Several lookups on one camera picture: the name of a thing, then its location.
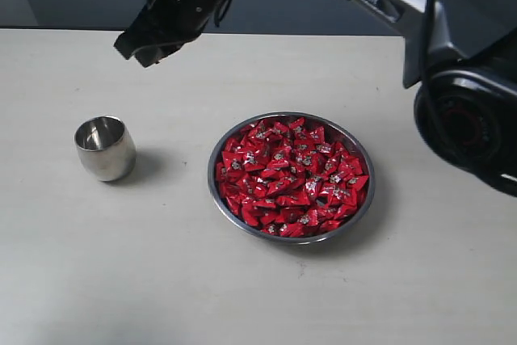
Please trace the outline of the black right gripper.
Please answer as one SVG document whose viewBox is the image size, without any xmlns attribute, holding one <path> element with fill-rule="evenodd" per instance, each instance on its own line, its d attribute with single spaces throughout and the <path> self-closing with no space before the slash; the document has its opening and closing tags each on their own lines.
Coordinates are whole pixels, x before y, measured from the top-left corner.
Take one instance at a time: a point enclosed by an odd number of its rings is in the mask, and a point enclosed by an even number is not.
<svg viewBox="0 0 517 345">
<path fill-rule="evenodd" d="M 204 29 L 221 0 L 146 0 L 137 17 L 116 38 L 124 59 L 149 67 L 178 52 Z"/>
</svg>

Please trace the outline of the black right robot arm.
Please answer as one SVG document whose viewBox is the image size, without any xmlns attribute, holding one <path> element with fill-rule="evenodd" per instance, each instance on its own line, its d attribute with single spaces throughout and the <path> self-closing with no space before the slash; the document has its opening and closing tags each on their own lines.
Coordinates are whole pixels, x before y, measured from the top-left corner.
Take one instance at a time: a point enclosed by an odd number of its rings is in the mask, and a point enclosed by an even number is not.
<svg viewBox="0 0 517 345">
<path fill-rule="evenodd" d="M 116 39 L 149 67 L 219 24 L 233 0 L 145 0 Z M 516 193 L 516 0 L 347 0 L 405 43 L 404 87 L 414 118 L 443 160 L 509 196 Z"/>
</svg>

